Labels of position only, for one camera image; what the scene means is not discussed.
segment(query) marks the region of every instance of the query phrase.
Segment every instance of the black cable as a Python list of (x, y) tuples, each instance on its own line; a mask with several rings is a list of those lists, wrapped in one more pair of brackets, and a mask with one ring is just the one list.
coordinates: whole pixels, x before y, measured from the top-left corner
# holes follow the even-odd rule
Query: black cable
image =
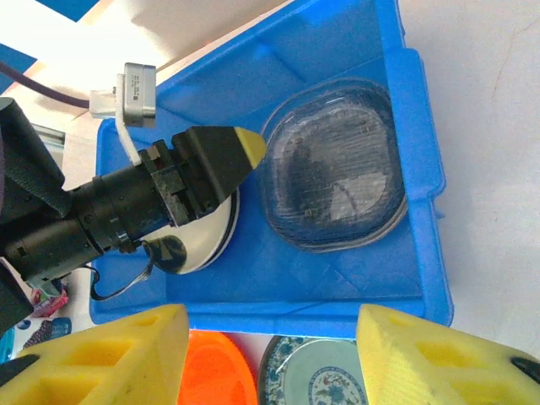
[(110, 293), (108, 295), (99, 295), (98, 292), (95, 290), (95, 285), (100, 281), (100, 273), (98, 272), (97, 268), (90, 265), (82, 266), (81, 268), (88, 268), (94, 274), (92, 284), (90, 285), (90, 297), (92, 298), (92, 300), (105, 301), (110, 298), (117, 297), (118, 295), (125, 293), (134, 284), (147, 280), (150, 277), (150, 274), (152, 273), (152, 269), (154, 268), (155, 264), (154, 252), (152, 251), (152, 249), (148, 249), (147, 252), (149, 254), (149, 260), (143, 272), (140, 273), (136, 278), (134, 278), (130, 283), (123, 286), (121, 289), (118, 289), (114, 293)]
[(87, 110), (90, 107), (90, 102), (88, 100), (78, 99), (77, 97), (60, 93), (59, 91), (46, 87), (41, 83), (37, 83), (34, 79), (24, 76), (22, 73), (16, 71), (4, 62), (0, 62), (0, 73), (5, 74), (15, 82), (22, 84), (24, 87), (34, 90), (36, 93), (44, 95), (50, 99), (60, 101), (64, 104), (73, 105), (75, 107), (85, 108)]

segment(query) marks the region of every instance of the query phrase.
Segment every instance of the white plate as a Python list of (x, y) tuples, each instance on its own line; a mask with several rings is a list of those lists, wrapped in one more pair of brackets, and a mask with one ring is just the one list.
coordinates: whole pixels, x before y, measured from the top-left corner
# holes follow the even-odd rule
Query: white plate
[(144, 240), (156, 240), (167, 235), (176, 236), (186, 247), (186, 263), (180, 274), (206, 267), (223, 252), (235, 231), (240, 194), (238, 190), (211, 214), (179, 228), (169, 225), (152, 232)]
[(275, 337), (259, 375), (261, 405), (367, 405), (356, 343)]

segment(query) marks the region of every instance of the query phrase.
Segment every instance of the white surface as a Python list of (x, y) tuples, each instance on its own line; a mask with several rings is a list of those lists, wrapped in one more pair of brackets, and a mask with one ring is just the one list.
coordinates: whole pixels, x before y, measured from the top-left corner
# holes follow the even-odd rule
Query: white surface
[[(34, 80), (88, 99), (110, 89), (125, 62), (164, 69), (284, 0), (100, 0), (78, 22), (36, 0), (0, 0), (0, 43), (38, 59)], [(65, 131), (83, 109), (20, 85), (15, 98), (31, 122)]]
[[(540, 357), (540, 3), (402, 0), (401, 12), (445, 164), (453, 327)], [(68, 149), (95, 158), (87, 138), (67, 142), (65, 171)], [(269, 337), (235, 340), (256, 363)]]

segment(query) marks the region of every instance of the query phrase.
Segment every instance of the blue and white plate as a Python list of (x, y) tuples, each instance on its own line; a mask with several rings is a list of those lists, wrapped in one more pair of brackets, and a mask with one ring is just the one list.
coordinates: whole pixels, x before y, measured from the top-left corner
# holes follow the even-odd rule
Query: blue and white plate
[(261, 405), (367, 405), (356, 343), (275, 337), (262, 358)]

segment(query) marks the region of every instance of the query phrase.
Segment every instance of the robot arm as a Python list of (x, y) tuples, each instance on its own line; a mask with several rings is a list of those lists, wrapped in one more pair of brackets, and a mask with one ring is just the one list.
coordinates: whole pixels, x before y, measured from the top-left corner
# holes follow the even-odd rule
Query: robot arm
[[(142, 164), (96, 176), (66, 192), (64, 177), (24, 113), (0, 98), (3, 209), (0, 256), (32, 288), (108, 251), (130, 253), (141, 238), (212, 213), (258, 165), (262, 138), (235, 127), (192, 127), (139, 151)], [(0, 268), (0, 334), (31, 312), (13, 276)]]

